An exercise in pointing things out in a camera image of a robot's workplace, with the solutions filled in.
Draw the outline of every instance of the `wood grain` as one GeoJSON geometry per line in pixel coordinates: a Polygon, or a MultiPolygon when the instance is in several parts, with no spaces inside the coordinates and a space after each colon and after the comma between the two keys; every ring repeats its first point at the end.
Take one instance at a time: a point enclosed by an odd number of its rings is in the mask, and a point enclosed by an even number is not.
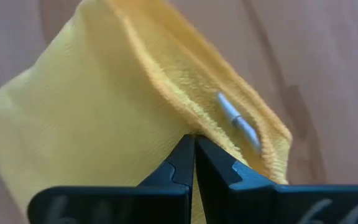
{"type": "MultiPolygon", "coordinates": [[[[0,0],[0,86],[80,0],[0,0]]],[[[290,128],[294,184],[358,184],[358,0],[170,0],[290,128]]],[[[22,218],[0,180],[0,223],[22,218]]]]}

